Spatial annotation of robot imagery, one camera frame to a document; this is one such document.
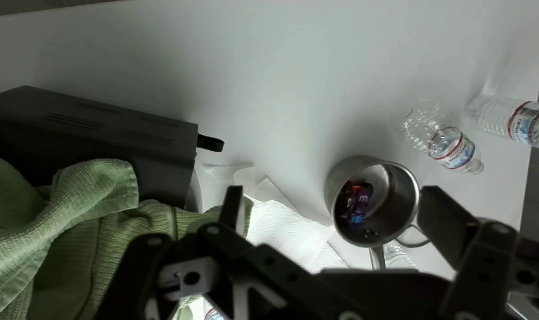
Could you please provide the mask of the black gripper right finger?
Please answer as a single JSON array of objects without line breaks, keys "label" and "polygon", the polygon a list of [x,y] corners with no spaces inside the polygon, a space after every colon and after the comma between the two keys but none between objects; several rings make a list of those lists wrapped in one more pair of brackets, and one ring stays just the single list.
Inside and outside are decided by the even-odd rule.
[{"label": "black gripper right finger", "polygon": [[417,202],[417,227],[444,261],[458,269],[469,241],[487,218],[472,216],[439,186],[423,186]]}]

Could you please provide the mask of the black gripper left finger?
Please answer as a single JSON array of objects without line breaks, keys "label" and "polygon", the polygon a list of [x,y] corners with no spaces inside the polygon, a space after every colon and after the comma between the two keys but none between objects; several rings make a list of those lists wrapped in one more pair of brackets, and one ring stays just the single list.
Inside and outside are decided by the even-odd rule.
[{"label": "black gripper left finger", "polygon": [[259,278],[309,278],[312,273],[286,257],[271,245],[254,245],[245,237],[245,198],[239,184],[225,188],[214,221],[198,232],[198,248],[211,255],[225,271]]}]

